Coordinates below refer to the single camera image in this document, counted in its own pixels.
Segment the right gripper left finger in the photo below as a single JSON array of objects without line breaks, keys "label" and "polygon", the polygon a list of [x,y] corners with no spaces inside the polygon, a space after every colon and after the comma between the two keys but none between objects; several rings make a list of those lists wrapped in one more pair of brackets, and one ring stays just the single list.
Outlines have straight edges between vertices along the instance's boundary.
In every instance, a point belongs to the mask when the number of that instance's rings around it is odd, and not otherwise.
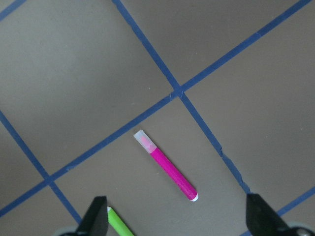
[{"label": "right gripper left finger", "polygon": [[75,231],[76,236],[106,236],[108,231],[106,196],[93,199],[81,223]]}]

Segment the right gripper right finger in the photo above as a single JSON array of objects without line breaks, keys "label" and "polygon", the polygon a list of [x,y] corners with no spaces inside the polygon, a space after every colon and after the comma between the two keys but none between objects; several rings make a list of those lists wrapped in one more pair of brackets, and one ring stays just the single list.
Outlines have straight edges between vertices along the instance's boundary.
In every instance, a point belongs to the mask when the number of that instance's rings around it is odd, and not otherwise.
[{"label": "right gripper right finger", "polygon": [[281,236],[290,230],[259,194],[247,194],[246,226],[252,236]]}]

